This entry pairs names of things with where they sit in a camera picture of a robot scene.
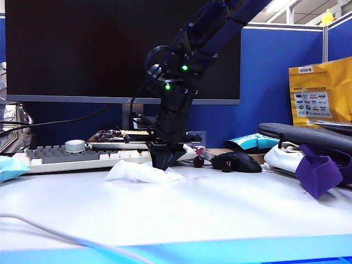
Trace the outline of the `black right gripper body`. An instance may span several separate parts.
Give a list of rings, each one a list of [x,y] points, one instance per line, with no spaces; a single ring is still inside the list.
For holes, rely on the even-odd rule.
[[[184,143],[191,141],[185,123],[197,89],[189,82],[143,82],[134,93],[130,107],[146,87],[161,99],[156,121],[149,123],[145,130],[126,133],[125,141],[144,142],[150,149],[184,151]]]

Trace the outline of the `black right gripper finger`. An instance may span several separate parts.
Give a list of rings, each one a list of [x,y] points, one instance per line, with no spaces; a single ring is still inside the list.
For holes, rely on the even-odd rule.
[[[170,166],[172,166],[173,164],[175,164],[175,162],[186,153],[186,150],[180,149],[180,148],[173,148],[169,150],[169,155],[167,158],[167,162],[166,162],[166,168],[169,168]]]
[[[150,155],[152,159],[152,166],[157,169],[165,171],[167,169],[166,163],[168,158],[168,150],[165,146],[150,146]]]

